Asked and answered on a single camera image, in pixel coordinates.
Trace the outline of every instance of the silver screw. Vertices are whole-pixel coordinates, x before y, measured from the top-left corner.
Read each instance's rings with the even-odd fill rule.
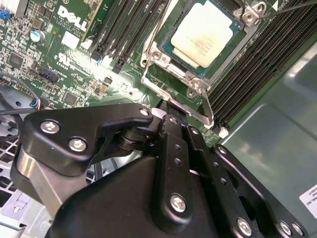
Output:
[[[145,110],[145,109],[140,109],[140,113],[142,114],[142,115],[144,115],[144,116],[148,116],[149,115],[149,112],[147,111],[147,110]]]
[[[155,59],[155,60],[159,60],[159,59],[162,57],[162,54],[161,54],[160,52],[155,51],[155,52],[152,54],[152,57],[153,57],[153,59]]]
[[[45,121],[41,124],[41,130],[48,134],[59,132],[59,125],[53,121]]]
[[[279,225],[282,227],[283,231],[287,234],[287,235],[292,235],[292,231],[291,229],[289,229],[288,225],[285,222],[280,222]]]
[[[68,145],[73,151],[76,152],[82,152],[87,148],[86,142],[82,139],[71,139]]]
[[[196,134],[196,135],[199,134],[199,132],[196,130],[196,128],[193,128],[193,127],[192,127],[192,132],[193,132],[194,134]]]
[[[238,10],[237,10],[237,15],[238,15],[238,16],[241,16],[241,15],[242,15],[242,9],[238,9]]]
[[[296,223],[292,223],[292,226],[294,227],[294,229],[297,231],[298,234],[300,234],[301,236],[304,236],[304,232],[302,231],[300,226],[298,226]]]
[[[170,204],[176,212],[185,212],[186,210],[186,203],[184,199],[176,194],[170,197]]]
[[[225,151],[225,149],[223,149],[222,147],[219,146],[218,149],[219,149],[219,151],[220,151],[221,154],[223,154],[223,155],[227,154],[227,152]]]
[[[248,237],[251,236],[252,230],[246,220],[244,220],[243,218],[238,218],[237,224],[243,234],[245,234]]]
[[[170,117],[169,120],[170,120],[172,123],[174,123],[174,124],[177,124],[177,123],[178,123],[178,121],[177,121],[175,118],[173,118],[173,117]]]

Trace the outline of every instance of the connector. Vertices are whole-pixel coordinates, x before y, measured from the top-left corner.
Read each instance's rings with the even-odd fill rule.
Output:
[[[0,19],[8,20],[12,17],[9,11],[0,11]]]

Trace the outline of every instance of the black cable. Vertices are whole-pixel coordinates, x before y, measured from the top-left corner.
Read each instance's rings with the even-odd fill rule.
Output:
[[[10,110],[10,111],[14,110],[14,108],[3,97],[2,93],[0,93],[0,104],[6,110]],[[20,115],[11,115],[11,117],[13,118],[13,120],[14,120],[14,122],[16,124],[16,128],[18,130],[18,133],[16,135],[0,136],[0,142],[16,140],[19,137],[19,135],[20,135],[22,124],[23,124],[23,120],[22,120]]]
[[[110,160],[111,160],[111,162],[112,162],[112,164],[113,164],[114,169],[117,170],[117,169],[118,169],[118,164],[117,164],[117,162],[114,160],[114,158],[110,158]]]
[[[29,114],[29,113],[33,113],[33,112],[37,112],[37,110],[35,108],[4,110],[4,111],[0,111],[0,116]]]
[[[293,10],[299,9],[299,8],[301,8],[301,7],[305,7],[305,6],[309,6],[309,5],[314,5],[314,4],[317,4],[317,0],[308,1],[308,2],[305,2],[305,3],[302,3],[302,4],[298,4],[298,5],[296,5],[296,6],[288,7],[288,8],[282,9],[282,10],[280,10],[280,11],[277,11],[277,12],[275,12],[275,13],[269,13],[269,14],[266,14],[266,15],[260,17],[260,19],[274,17],[274,16],[279,15],[279,14],[282,14],[282,13],[286,13],[286,12],[289,12],[289,11],[293,11]]]

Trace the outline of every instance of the wire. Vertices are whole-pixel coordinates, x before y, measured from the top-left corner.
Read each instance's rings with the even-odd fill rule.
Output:
[[[28,113],[33,113],[36,111],[37,110],[34,108],[4,110],[4,111],[0,111],[0,116],[28,114]]]
[[[0,104],[6,110],[9,110],[9,111],[14,110],[14,108],[3,97],[2,93],[0,93]],[[11,115],[11,116],[12,116],[12,118],[13,118],[15,124],[16,124],[16,128],[18,130],[18,133],[16,135],[0,136],[0,142],[16,140],[19,137],[19,135],[20,135],[20,131],[21,131],[21,128],[22,128],[23,120],[22,120],[20,115]]]
[[[274,16],[279,15],[279,14],[283,14],[283,13],[286,13],[286,12],[289,12],[289,11],[297,10],[297,9],[299,9],[299,8],[301,8],[301,7],[305,7],[305,6],[309,6],[309,5],[314,5],[314,4],[317,4],[317,0],[308,1],[308,2],[299,4],[299,5],[296,5],[296,6],[288,7],[288,8],[286,8],[286,9],[282,9],[282,10],[277,11],[277,12],[275,12],[275,13],[266,14],[266,15],[262,16],[261,19],[274,17]]]
[[[5,73],[5,72],[0,72],[0,77],[7,77],[7,78],[11,78],[14,79],[15,81],[17,81],[19,84],[21,84],[23,87],[25,87],[27,90],[29,90],[31,92],[31,94],[38,99],[39,97],[36,95],[36,93],[25,83],[23,82],[21,79],[9,74],[9,73]]]

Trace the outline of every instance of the black ram slot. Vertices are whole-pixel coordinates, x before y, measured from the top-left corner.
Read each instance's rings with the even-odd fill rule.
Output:
[[[100,52],[102,55],[107,55],[108,48],[112,45],[116,33],[120,29],[124,18],[128,15],[128,12],[131,10],[134,3],[135,2],[133,0],[128,0],[126,7],[121,9],[119,17],[115,20],[115,24],[113,25],[111,31],[109,31],[108,35],[103,39],[101,44],[102,51]]]
[[[286,7],[294,6],[299,1],[292,1],[290,2]],[[218,98],[222,96],[222,93],[226,91],[228,87],[231,86],[231,84],[234,81],[234,75],[239,73],[246,65],[246,61],[249,61],[252,59],[253,54],[255,53],[254,50],[260,49],[261,46],[272,36],[272,32],[275,32],[278,28],[280,28],[286,21],[288,20],[288,14],[281,14],[274,19],[274,21],[271,23],[271,25],[264,30],[262,33],[263,37],[260,37],[257,39],[257,41],[254,43],[254,45],[248,50],[242,57],[241,60],[237,62],[237,64],[231,69],[231,71],[228,73],[228,75],[225,77],[225,79],[221,80],[217,86],[213,89],[213,91],[210,93],[209,98],[212,99],[211,105],[213,106],[215,102],[217,102]]]
[[[105,26],[103,27],[102,31],[100,32],[100,37],[98,39],[97,42],[97,47],[95,49],[95,51],[97,51],[99,54],[102,54],[102,52],[104,51],[104,44],[106,43],[106,41],[108,40],[108,36],[110,35],[111,32],[114,31],[115,26],[120,23],[122,19],[125,17],[125,15],[123,15],[124,11],[127,9],[127,5],[130,3],[132,3],[132,1],[130,0],[122,0],[123,2],[121,2],[122,7],[120,9],[120,12],[117,14],[117,16],[115,17],[115,20],[109,22],[110,19],[108,19],[108,22],[105,24]]]
[[[145,30],[147,29],[148,25],[150,24],[153,15],[155,15],[156,12],[158,11],[162,3],[162,0],[157,0],[154,2],[155,3],[153,4],[151,10],[148,11],[148,15],[145,17],[142,25],[137,31],[134,32],[132,36],[132,40],[130,41],[130,44],[125,48],[124,52],[122,53],[121,57],[118,59],[112,71],[116,73],[120,72],[122,67],[125,65],[126,61],[130,58],[131,54],[134,51],[135,46],[137,45],[142,35],[144,34]]]
[[[298,13],[297,16],[303,15],[305,12],[307,12],[307,9],[303,9],[303,12]],[[311,21],[311,17],[314,16],[314,13],[312,12],[311,15],[307,15],[306,19],[307,21]],[[255,83],[257,83],[258,80],[261,79],[259,73],[263,69],[268,69],[270,64],[274,64],[276,59],[281,56],[281,54],[284,52],[285,47],[283,47],[283,43],[286,43],[287,46],[290,46],[290,42],[288,39],[296,39],[299,32],[298,31],[291,31],[294,26],[296,26],[298,29],[302,29],[306,25],[306,22],[300,21],[297,25],[291,24],[285,27],[285,32],[290,32],[288,35],[285,36],[283,39],[282,37],[277,37],[276,41],[271,39],[271,47],[265,48],[265,52],[259,52],[257,54],[257,57],[255,57],[252,62],[248,65],[248,70],[243,70],[243,74],[239,76],[239,78],[243,79],[243,82],[241,82],[238,86],[231,88],[231,90],[228,90],[228,92],[225,92],[223,100],[220,100],[218,102],[218,108],[216,109],[215,113],[219,113],[219,115],[223,115],[227,113],[230,107],[233,107],[233,104],[228,104],[228,101],[234,96],[236,99],[234,101],[234,104],[237,104],[239,100],[242,98],[242,95],[248,91],[249,88],[252,87]]]
[[[141,16],[142,12],[145,10],[146,5],[149,3],[149,1],[146,0],[139,0],[139,4],[136,7],[136,11],[134,12],[132,19],[130,20],[129,24],[126,25],[126,27],[123,30],[123,34],[121,35],[119,41],[117,41],[116,44],[114,44],[109,52],[114,52],[112,55],[113,58],[119,56],[121,54],[121,49],[125,47],[127,42],[128,36],[131,34],[134,25],[138,21],[139,17]]]
[[[305,13],[305,9],[303,10],[298,10],[298,12],[296,12],[296,14],[292,17],[298,17],[302,14]],[[254,73],[257,73],[260,70],[260,66],[263,63],[263,61],[267,61],[266,57],[267,55],[276,52],[275,49],[278,47],[279,49],[281,49],[280,46],[280,42],[283,38],[283,35],[285,35],[286,32],[289,32],[291,30],[291,28],[294,27],[294,25],[289,25],[289,24],[285,24],[284,28],[283,28],[283,33],[278,32],[277,34],[275,34],[270,40],[269,42],[266,44],[266,46],[255,52],[254,53],[254,57],[252,58],[252,60],[249,61],[249,63],[247,64],[247,67],[245,67],[244,69],[241,70],[241,73],[239,73],[238,80],[236,80],[231,87],[228,90],[225,90],[225,92],[222,94],[221,96],[221,100],[218,100],[217,103],[214,105],[214,108],[216,108],[215,113],[218,113],[219,111],[223,111],[226,110],[226,108],[224,108],[223,106],[226,105],[226,103],[230,100],[231,97],[235,96],[235,95],[239,95],[239,92],[244,92],[244,86],[243,85],[249,85],[251,83],[254,83],[252,80],[250,80],[250,77],[252,77],[252,75]]]
[[[106,30],[106,29],[109,28],[109,30],[110,30],[112,28],[112,26],[114,25],[115,21],[113,21],[110,26],[108,26],[108,23],[109,23],[111,17],[114,15],[114,12],[115,12],[119,3],[120,3],[120,1],[116,1],[116,3],[112,4],[108,14],[106,15],[105,19],[101,23],[100,27],[96,27],[96,29],[94,30],[94,31],[98,32],[98,34],[93,41],[93,45],[96,45],[97,43],[99,43],[103,39],[105,34],[108,32],[108,30]],[[126,3],[127,3],[127,0],[123,0],[123,2],[121,2],[121,4],[123,5],[122,8],[124,8],[124,5]]]
[[[312,36],[312,34],[314,33],[314,31],[311,31],[312,29],[314,29],[314,31],[317,30],[317,22],[315,21],[315,25],[312,26],[311,29],[306,29],[306,33],[303,37],[303,39],[301,41],[296,41],[296,46],[295,46],[295,50],[299,49],[300,46],[303,45],[303,42],[305,42],[310,36]],[[288,57],[286,57],[280,64],[280,66],[282,66],[284,63],[287,62],[287,60],[289,60],[291,58],[292,54],[290,53],[288,55]],[[225,115],[226,118],[228,118],[228,120],[231,120],[234,118],[234,116],[239,112],[239,110],[241,110],[248,102],[250,99],[252,99],[257,92],[271,79],[271,77],[274,76],[275,71],[272,71],[270,73],[268,73],[267,75],[265,75],[265,80],[261,83],[256,85],[256,87],[254,89],[252,89],[252,91],[250,91],[250,93],[248,93],[244,99],[239,103],[239,106],[235,106],[233,107],[228,113],[227,115]]]
[[[293,0],[288,8],[300,4]],[[306,6],[281,14],[264,29],[242,59],[211,92],[209,99],[219,124],[228,123],[317,30],[317,9]]]

